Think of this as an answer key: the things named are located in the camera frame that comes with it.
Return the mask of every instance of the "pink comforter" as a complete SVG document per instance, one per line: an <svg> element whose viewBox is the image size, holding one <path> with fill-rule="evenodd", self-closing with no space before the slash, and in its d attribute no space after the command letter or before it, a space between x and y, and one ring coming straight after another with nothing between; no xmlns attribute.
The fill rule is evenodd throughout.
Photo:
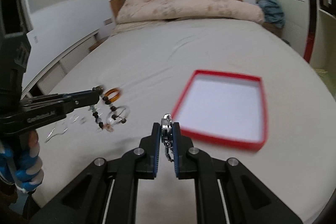
<svg viewBox="0 0 336 224"><path fill-rule="evenodd" d="M259 6L238 0L126 0L116 22L198 17L264 22L264 14Z"/></svg>

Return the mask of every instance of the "blue gripper pad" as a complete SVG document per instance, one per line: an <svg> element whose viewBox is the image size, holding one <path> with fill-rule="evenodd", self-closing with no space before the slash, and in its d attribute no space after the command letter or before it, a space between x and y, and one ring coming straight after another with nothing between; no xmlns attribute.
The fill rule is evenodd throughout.
<svg viewBox="0 0 336 224"><path fill-rule="evenodd" d="M160 135L161 135L161 128L159 127L157 131L156 140L155 140L154 170L153 170L154 178L156 178L156 174L158 172L158 167L159 167Z"/></svg>
<svg viewBox="0 0 336 224"><path fill-rule="evenodd" d="M176 177L179 176L179 153L177 149L177 136L175 132L175 127L172 128L173 133L173 157L174 157L174 169Z"/></svg>

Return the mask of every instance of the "blue glove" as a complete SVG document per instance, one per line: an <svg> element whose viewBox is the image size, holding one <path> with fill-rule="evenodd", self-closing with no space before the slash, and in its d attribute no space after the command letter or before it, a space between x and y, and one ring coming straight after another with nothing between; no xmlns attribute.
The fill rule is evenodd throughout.
<svg viewBox="0 0 336 224"><path fill-rule="evenodd" d="M28 150L24 150L18 160L19 169L16 171L16 178L22 181L21 188L17 188L24 193L31 192L42 183L44 173L41 158L38 156L40 145L36 131L31 131L29 135ZM13 158L13 151L5 141L0 141L0 179L13 185L14 180L9 171L7 160Z"/></svg>

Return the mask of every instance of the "metal screw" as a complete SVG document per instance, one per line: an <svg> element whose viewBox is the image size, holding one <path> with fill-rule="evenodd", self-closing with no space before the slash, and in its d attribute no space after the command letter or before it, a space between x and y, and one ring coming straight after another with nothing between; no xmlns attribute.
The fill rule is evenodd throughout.
<svg viewBox="0 0 336 224"><path fill-rule="evenodd" d="M196 155L200 150L197 147L191 147L188 149L189 153L192 155Z"/></svg>
<svg viewBox="0 0 336 224"><path fill-rule="evenodd" d="M145 150L143 150L141 147L138 147L138 148L135 148L135 149L133 150L133 152L134 152L134 154L140 156L140 155L142 155L143 153L145 153Z"/></svg>
<svg viewBox="0 0 336 224"><path fill-rule="evenodd" d="M94 160L95 165L102 166L105 163L105 160L103 158L97 158Z"/></svg>
<svg viewBox="0 0 336 224"><path fill-rule="evenodd" d="M237 166L239 161L236 158L229 158L227 160L227 163L230 164L231 166Z"/></svg>

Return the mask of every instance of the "white bed sheet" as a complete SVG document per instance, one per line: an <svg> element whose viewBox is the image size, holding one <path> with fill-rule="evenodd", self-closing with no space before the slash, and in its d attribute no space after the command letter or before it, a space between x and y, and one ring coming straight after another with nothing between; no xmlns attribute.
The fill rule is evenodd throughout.
<svg viewBox="0 0 336 224"><path fill-rule="evenodd" d="M336 185L336 103L310 66L260 25L231 19L170 22L121 33L90 53L53 89L121 87L116 105L131 109L113 133L98 132L86 108L83 125L44 143L53 125L38 130L45 179L34 194L44 205L96 157L111 160L138 146L152 124L171 112L196 69L231 71L263 78L269 137L258 152L194 141L212 157L238 158L305 223L328 201ZM108 109L102 106L104 115ZM139 181L137 223L196 223L192 180L175 178L161 145L157 178Z"/></svg>

